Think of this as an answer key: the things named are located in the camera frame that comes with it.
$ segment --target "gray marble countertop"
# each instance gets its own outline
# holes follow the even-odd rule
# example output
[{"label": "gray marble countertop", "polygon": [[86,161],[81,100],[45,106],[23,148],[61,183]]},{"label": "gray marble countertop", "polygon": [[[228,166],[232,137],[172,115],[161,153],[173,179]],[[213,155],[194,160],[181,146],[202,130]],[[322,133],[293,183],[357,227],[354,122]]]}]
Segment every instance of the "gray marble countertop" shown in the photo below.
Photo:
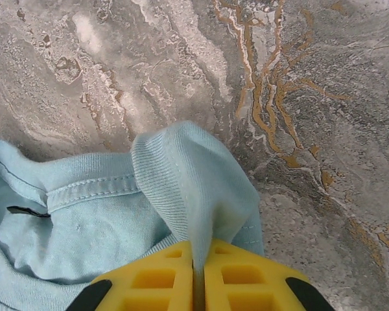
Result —
[{"label": "gray marble countertop", "polygon": [[0,0],[0,137],[31,159],[187,119],[260,191],[269,257],[389,311],[389,0]]}]

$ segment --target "marble surface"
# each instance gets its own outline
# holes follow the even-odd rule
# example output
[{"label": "marble surface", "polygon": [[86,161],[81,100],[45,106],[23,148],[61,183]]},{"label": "marble surface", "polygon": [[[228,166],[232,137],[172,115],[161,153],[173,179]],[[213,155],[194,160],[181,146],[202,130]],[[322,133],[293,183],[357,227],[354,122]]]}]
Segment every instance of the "marble surface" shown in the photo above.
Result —
[{"label": "marble surface", "polygon": [[0,137],[31,159],[186,119],[261,192],[269,257],[389,311],[389,0],[0,0]]}]

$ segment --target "light blue t-shirt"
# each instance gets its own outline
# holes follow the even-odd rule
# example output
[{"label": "light blue t-shirt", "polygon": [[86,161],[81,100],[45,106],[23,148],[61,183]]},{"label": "light blue t-shirt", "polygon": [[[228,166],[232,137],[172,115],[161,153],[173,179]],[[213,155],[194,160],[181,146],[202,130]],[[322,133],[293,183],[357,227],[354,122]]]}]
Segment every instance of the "light blue t-shirt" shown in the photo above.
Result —
[{"label": "light blue t-shirt", "polygon": [[258,203],[230,152],[191,122],[137,136],[128,154],[45,163],[0,140],[0,310],[65,310],[96,276],[182,240],[196,270],[212,237],[263,255]]}]

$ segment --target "yellow plastic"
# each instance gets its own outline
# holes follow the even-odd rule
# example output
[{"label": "yellow plastic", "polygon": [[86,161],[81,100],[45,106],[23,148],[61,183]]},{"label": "yellow plastic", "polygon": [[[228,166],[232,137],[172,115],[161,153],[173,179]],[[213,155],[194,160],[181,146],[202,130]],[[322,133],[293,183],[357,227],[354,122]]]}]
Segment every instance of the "yellow plastic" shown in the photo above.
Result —
[{"label": "yellow plastic", "polygon": [[[206,311],[305,311],[285,279],[309,282],[300,272],[214,240],[204,267]],[[112,288],[97,311],[192,311],[189,242],[97,277]]]}]

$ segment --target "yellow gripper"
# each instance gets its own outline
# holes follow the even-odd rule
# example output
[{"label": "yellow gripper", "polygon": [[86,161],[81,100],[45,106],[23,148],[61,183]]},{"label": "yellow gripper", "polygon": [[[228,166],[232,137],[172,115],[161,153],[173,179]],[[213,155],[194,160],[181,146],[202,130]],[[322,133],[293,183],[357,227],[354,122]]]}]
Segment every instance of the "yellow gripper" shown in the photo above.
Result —
[{"label": "yellow gripper", "polygon": [[[334,311],[300,272],[221,240],[204,267],[206,311]],[[67,311],[193,311],[190,242],[100,275]]]}]

